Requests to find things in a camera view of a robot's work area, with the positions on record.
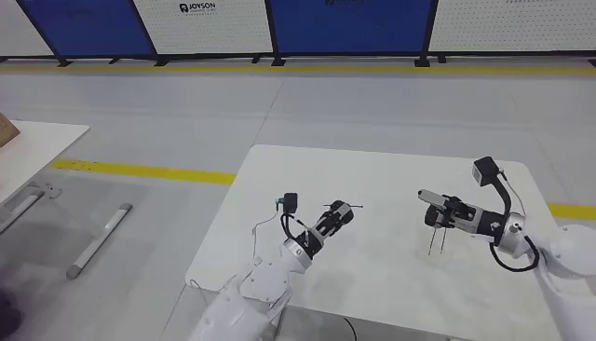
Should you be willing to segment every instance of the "yellow tape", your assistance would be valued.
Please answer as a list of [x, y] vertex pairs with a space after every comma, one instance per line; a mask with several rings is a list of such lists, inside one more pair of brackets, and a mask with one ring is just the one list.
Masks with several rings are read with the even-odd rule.
[[167, 72], [264, 72], [264, 73], [350, 73], [350, 74], [473, 74], [473, 75], [596, 75], [594, 67], [473, 67], [441, 66], [431, 68], [399, 66], [348, 65], [167, 65], [154, 66], [2, 66], [0, 72], [56, 72], [56, 73], [167, 73]]
[[[176, 181], [197, 182], [204, 184], [231, 185], [236, 178], [233, 173], [158, 168], [143, 165], [124, 165], [105, 162], [80, 161], [73, 159], [55, 160], [51, 167], [69, 171], [92, 171], [106, 174], [128, 175], [134, 177], [171, 179]], [[549, 203], [550, 213], [558, 218], [596, 221], [596, 206]]]
[[71, 159], [55, 160], [52, 162], [51, 167], [54, 169], [65, 169], [69, 171], [92, 171], [135, 177], [199, 182], [205, 184], [230, 185], [236, 178], [235, 174], [226, 172], [157, 168], [142, 165], [111, 164], [105, 162], [79, 161]]
[[596, 221], [596, 206], [551, 202], [549, 208], [554, 217]]

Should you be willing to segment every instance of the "white table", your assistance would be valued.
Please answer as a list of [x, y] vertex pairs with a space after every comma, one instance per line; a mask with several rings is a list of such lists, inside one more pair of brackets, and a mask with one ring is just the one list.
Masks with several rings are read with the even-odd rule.
[[[252, 147], [186, 273], [217, 290], [251, 261], [253, 226], [273, 215], [274, 199], [298, 193], [297, 216], [314, 224], [336, 199], [362, 204], [354, 220], [294, 276], [291, 306], [470, 340], [560, 340], [532, 273], [499, 267], [488, 243], [450, 230], [439, 254], [424, 224], [421, 188], [503, 211], [492, 187], [480, 188], [472, 159], [257, 145]], [[521, 195], [530, 233], [557, 228], [527, 168], [498, 161]], [[519, 210], [513, 200], [513, 210]], [[257, 254], [277, 253], [278, 219], [259, 227]], [[503, 261], [527, 266], [527, 259]], [[587, 290], [580, 282], [580, 290]]]
[[0, 204], [11, 199], [89, 126], [11, 121], [20, 134], [0, 148]]
[[[12, 225], [29, 207], [44, 195], [42, 189], [34, 191], [12, 211], [4, 204], [14, 197], [35, 175], [73, 145], [88, 130], [89, 126], [54, 124], [47, 122], [11, 121], [20, 134], [0, 148], [0, 214], [4, 222], [0, 233]], [[91, 256], [101, 247], [120, 220], [132, 208], [123, 204], [112, 217], [108, 225], [99, 233], [89, 231], [94, 240], [69, 268], [67, 276], [74, 279], [87, 264]]]

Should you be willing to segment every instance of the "wire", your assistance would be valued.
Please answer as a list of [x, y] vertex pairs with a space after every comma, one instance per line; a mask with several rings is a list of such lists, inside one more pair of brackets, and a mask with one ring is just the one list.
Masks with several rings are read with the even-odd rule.
[[[215, 291], [215, 293], [219, 293], [221, 292], [229, 283], [230, 281], [232, 281], [233, 278], [235, 278], [237, 276], [234, 275], [232, 278], [228, 279], [221, 287], [220, 289], [218, 289], [217, 291]], [[209, 307], [209, 303], [207, 302], [207, 296], [205, 295], [205, 290], [198, 284], [198, 282], [194, 279], [190, 279], [188, 282], [190, 282], [190, 286], [191, 288], [195, 288], [200, 290], [201, 292], [201, 296], [203, 296], [203, 301], [205, 302], [205, 307]]]
[[356, 330], [354, 329], [354, 326], [352, 325], [352, 323], [347, 318], [344, 318], [344, 321], [347, 321], [347, 324], [352, 329], [352, 334], [354, 334], [354, 341], [358, 341], [358, 336], [356, 335]]
[[197, 283], [197, 282], [196, 282], [196, 280], [194, 280], [194, 279], [190, 279], [190, 285], [191, 285], [193, 288], [195, 288], [195, 289], [198, 289], [198, 290], [201, 292], [201, 295], [203, 296], [203, 302], [205, 302], [205, 308], [209, 307], [209, 303], [207, 302], [207, 297], [205, 296], [205, 293], [203, 292], [203, 288], [201, 288], [201, 286], [200, 286], [200, 285], [198, 285], [198, 283]]
[[511, 185], [511, 183], [507, 180], [507, 178], [505, 178], [505, 182], [507, 182], [507, 185], [509, 186], [509, 188], [511, 188], [511, 191], [513, 191], [513, 194], [515, 195], [515, 197], [518, 199], [518, 201], [520, 202], [521, 205], [521, 210], [523, 211], [523, 215], [526, 215], [525, 212], [525, 208], [523, 207], [523, 201], [522, 198], [520, 198], [520, 195], [518, 195], [518, 193], [515, 191], [515, 188], [513, 188], [513, 186]]
[[253, 259], [253, 260], [254, 260], [254, 256], [255, 256], [255, 255], [256, 255], [256, 253], [257, 253], [257, 227], [258, 227], [259, 225], [264, 225], [264, 224], [266, 224], [267, 222], [270, 222], [270, 221], [272, 221], [272, 220], [273, 220], [275, 217], [277, 217], [277, 216], [278, 216], [278, 211], [276, 211], [276, 213], [275, 213], [275, 214], [273, 214], [273, 217], [269, 218], [269, 219], [268, 219], [268, 220], [266, 220], [266, 221], [259, 222], [258, 224], [256, 224], [256, 225], [255, 225], [255, 226], [252, 228], [252, 236], [253, 236], [253, 242], [252, 242], [252, 259]]
[[303, 229], [305, 230], [306, 246], [308, 246], [308, 227], [306, 227], [306, 225], [301, 220], [294, 217], [293, 215], [288, 214], [288, 213], [283, 213], [283, 214], [281, 214], [281, 217], [279, 217], [279, 221], [281, 222], [281, 228], [283, 229], [283, 232], [286, 234], [286, 237], [288, 237], [288, 239], [292, 239], [292, 240], [296, 241], [296, 237], [290, 231], [290, 219], [291, 218], [292, 218], [292, 220], [296, 221], [296, 223], [298, 225], [301, 225], [303, 227]]
[[530, 245], [530, 248], [532, 248], [532, 253], [534, 254], [534, 261], [527, 267], [522, 267], [522, 268], [515, 268], [515, 267], [510, 267], [505, 265], [500, 259], [499, 256], [496, 255], [496, 252], [494, 251], [494, 244], [490, 243], [489, 247], [491, 249], [491, 254], [493, 255], [494, 260], [501, 266], [503, 267], [505, 270], [507, 271], [511, 271], [511, 272], [525, 272], [525, 271], [530, 271], [533, 270], [535, 268], [538, 267], [538, 262], [540, 261], [540, 253], [538, 252], [538, 249], [536, 248], [536, 246], [534, 245], [534, 243], [532, 242], [532, 240], [530, 239], [530, 237], [528, 237], [527, 235], [523, 237], [528, 244]]
[[515, 188], [513, 188], [513, 186], [511, 185], [511, 183], [509, 182], [509, 179], [507, 179], [507, 176], [505, 175], [505, 171], [502, 170], [501, 171], [501, 175], [503, 176], [503, 179], [505, 180], [505, 182], [507, 183], [507, 185], [509, 186], [509, 188], [511, 189], [511, 191], [513, 191], [513, 194], [515, 195], [515, 197], [518, 199], [518, 201], [520, 202], [521, 205], [521, 211], [523, 211], [523, 215], [527, 215], [525, 212], [525, 208], [523, 207], [523, 201], [522, 198], [520, 198], [520, 195], [517, 193], [517, 191], [515, 190]]

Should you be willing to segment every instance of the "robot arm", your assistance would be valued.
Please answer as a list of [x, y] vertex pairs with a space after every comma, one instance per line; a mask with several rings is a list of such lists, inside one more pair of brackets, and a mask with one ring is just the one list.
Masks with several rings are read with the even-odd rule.
[[[290, 273], [304, 274], [312, 265], [314, 256], [323, 248], [325, 239], [354, 218], [351, 207], [337, 200], [313, 227], [305, 227], [305, 232], [295, 237], [288, 226], [290, 219], [304, 226], [293, 216], [297, 199], [296, 194], [285, 194], [278, 201], [283, 205], [280, 220], [288, 237], [279, 246], [279, 256], [271, 261], [255, 257], [251, 264], [224, 285], [205, 310], [189, 341], [258, 340], [269, 323], [290, 302]], [[268, 311], [258, 311], [242, 293], [267, 303]]]
[[[474, 162], [473, 175], [480, 186], [494, 185], [505, 203], [505, 213], [485, 211], [462, 202], [457, 197], [440, 196], [420, 190], [418, 197], [430, 204], [425, 224], [434, 228], [459, 228], [485, 236], [495, 261], [512, 272], [533, 270], [550, 313], [563, 340], [590, 341], [596, 335], [596, 297], [577, 296], [557, 287], [553, 276], [566, 280], [596, 277], [596, 231], [583, 225], [566, 225], [548, 240], [534, 245], [526, 235], [525, 215], [511, 212], [511, 200], [497, 175], [505, 178], [490, 157]], [[520, 258], [527, 254], [532, 263], [514, 268], [498, 258], [494, 248]]]

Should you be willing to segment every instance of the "metal rod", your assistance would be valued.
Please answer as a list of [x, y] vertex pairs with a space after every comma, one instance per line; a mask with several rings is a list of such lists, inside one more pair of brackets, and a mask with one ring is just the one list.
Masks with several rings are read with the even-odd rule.
[[440, 253], [443, 254], [443, 246], [445, 245], [445, 237], [447, 236], [447, 228], [443, 232], [443, 243], [440, 245]]
[[428, 255], [430, 255], [430, 251], [432, 251], [432, 243], [433, 243], [433, 241], [435, 241], [436, 233], [437, 233], [437, 228], [435, 228], [435, 231], [432, 233], [432, 239], [430, 240], [430, 246], [428, 247]]

